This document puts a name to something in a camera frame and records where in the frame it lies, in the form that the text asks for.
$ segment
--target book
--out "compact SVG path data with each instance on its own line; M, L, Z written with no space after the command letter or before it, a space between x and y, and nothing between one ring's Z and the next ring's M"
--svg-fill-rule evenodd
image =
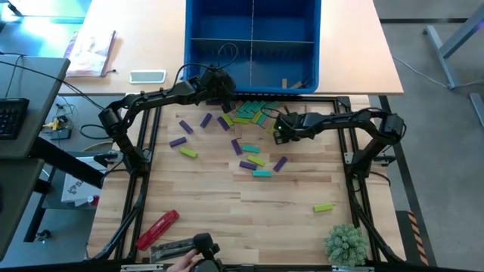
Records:
M116 31L106 30L75 32L64 54L70 60L66 76L105 76L115 35Z

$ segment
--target wooden board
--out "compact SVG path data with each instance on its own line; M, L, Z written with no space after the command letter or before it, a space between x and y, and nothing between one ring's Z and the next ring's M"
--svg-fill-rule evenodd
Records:
M366 96L352 97L352 102L354 110L369 105ZM333 111L331 104L285 105L299 112L306 108L321 113ZM247 153L235 155L230 143L235 138L234 127L224 131L213 119L201 128L206 113L217 117L221 110L219 106L205 105L163 108L142 233L165 212L175 209L180 219L155 244L210 232L222 249L217 256L226 264L328 264L323 239L334 225L351 223L337 132L324 131L313 141L277 146L264 128L240 125L239 143L261 148L258 156L266 161L263 169L272 169L281 156L289 159L272 178L254 178L249 170L238 167ZM193 128L193 134L187 135L178 124L182 119ZM141 114L129 129L134 143L140 121ZM365 135L358 131L361 146L369 141ZM196 150L196 159L168 145L183 136L188 142L182 146ZM383 169L374 170L384 173ZM128 182L125 172L106 178L89 239L90 255L100 252L118 228ZM367 183L376 227L396 254L404 258L388 183L374 176ZM312 211L313 205L326 202L334 204L332 211ZM139 252L138 260L148 256L149 250Z
M83 30L116 30L105 78L70 78L86 94L125 94L170 88L183 64L185 1L93 0ZM166 70L160 85L131 85L132 70ZM403 94L371 0L322 0L320 94ZM61 94L72 94L63 86Z

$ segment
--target green succulent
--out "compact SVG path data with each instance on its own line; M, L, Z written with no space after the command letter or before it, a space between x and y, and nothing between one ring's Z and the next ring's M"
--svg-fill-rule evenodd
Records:
M368 241L361 229L353 224L334 226L330 236L324 238L324 244L329 260L338 265L354 267L365 264Z

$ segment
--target person's hand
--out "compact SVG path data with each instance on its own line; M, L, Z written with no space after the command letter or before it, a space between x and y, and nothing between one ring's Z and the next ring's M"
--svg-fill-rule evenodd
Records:
M190 272L190 269L197 263L196 261L192 260L196 254L198 254L198 251L196 249L192 249L185 256L181 257L176 264L168 267L166 272Z

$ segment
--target concrete floor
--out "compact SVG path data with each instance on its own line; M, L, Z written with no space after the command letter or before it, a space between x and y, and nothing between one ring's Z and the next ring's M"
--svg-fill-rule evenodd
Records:
M385 19L469 17L482 2L374 0L380 18ZM76 27L79 26L65 26L65 33L72 32ZM439 24L436 29L442 40L446 40L458 27L459 24ZM445 82L445 75L428 39L421 34L423 28L424 25L420 24L383 25L394 56L428 76ZM64 50L63 42L67 43L68 40L52 39L48 33L46 30L44 35L31 35L22 25L7 25L0 32L0 51L14 50L27 54L58 56ZM481 31L451 58L462 82L484 79L483 45L484 32ZM480 172L484 161L484 128L467 96L472 91L484 94L484 89L482 86L473 86L448 91L400 63L396 63L396 67L405 95L390 97L389 102L392 110L401 115L408 125L408 133L402 146L437 264L440 267L484 270L481 260L484 256L484 233L481 231L484 225L481 211L484 199L480 196L484 190ZM115 99L118 98L95 97L101 105ZM68 100L76 105L78 112L82 112L82 118L76 121L77 124L98 121L95 114L87 114L92 108L82 98L68 97ZM374 106L379 105L376 97L371 97L371 103ZM65 150L81 150L92 143L74 135L71 140L61 144ZM396 164L389 167L389 176L392 179L396 209L408 210L405 189ZM25 244L19 239L25 232L26 222L31 214L31 208L28 208L8 256L0 262L0 267L82 259L84 243L91 228L92 212L53 211L46 215L42 227L45 225L46 228L56 231L55 240L45 245Z

